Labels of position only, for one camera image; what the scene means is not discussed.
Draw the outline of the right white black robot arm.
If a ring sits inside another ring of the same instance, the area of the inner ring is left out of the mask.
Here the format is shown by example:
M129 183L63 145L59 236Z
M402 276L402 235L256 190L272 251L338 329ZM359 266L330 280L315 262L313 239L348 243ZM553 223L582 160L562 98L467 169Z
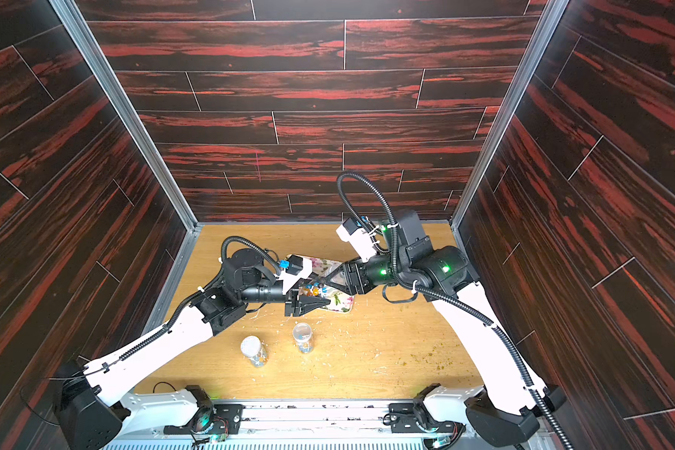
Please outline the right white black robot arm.
M354 179L377 198L385 213L374 223L357 213L343 190ZM412 300L425 300L445 318L456 333L483 386L465 400L465 416L487 443L519 449L536 433L543 417L565 449L573 444L555 412L566 401L564 391L546 384L529 366L515 342L508 337L487 299L480 277L456 246L435 249L413 210L396 213L386 197L358 172L337 176L337 193L351 214L337 230L358 256L336 270L345 283L345 294L367 294L376 287L399 286Z

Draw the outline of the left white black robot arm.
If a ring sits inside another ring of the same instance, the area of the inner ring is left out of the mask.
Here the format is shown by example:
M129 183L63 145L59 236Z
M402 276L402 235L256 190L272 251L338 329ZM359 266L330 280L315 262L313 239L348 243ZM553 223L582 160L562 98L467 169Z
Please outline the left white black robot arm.
M219 273L185 298L171 318L124 347L83 366L60 367L54 414L71 449L101 449L139 429L175 427L192 435L215 429L212 400L198 387L134 402L129 391L149 374L190 348L219 335L248 314L251 303L282 304L288 317L329 305L328 298L303 295L318 279L311 259L291 255L277 261L241 236L227 237Z

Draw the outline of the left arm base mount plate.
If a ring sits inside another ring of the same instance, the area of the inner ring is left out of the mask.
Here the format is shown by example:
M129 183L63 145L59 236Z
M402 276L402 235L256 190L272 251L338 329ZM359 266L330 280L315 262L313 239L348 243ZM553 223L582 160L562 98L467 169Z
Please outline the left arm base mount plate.
M201 407L185 426L166 426L165 435L230 436L236 435L241 426L244 406L242 404L214 404L211 412Z

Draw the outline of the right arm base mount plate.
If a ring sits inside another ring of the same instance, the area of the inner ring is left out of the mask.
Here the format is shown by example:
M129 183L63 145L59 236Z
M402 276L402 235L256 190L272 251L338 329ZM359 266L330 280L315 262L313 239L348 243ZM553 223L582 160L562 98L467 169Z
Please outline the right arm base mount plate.
M388 413L382 423L389 426L393 433L457 433L465 431L465 425L459 422L438 422L423 407L416 409L411 402L390 403Z

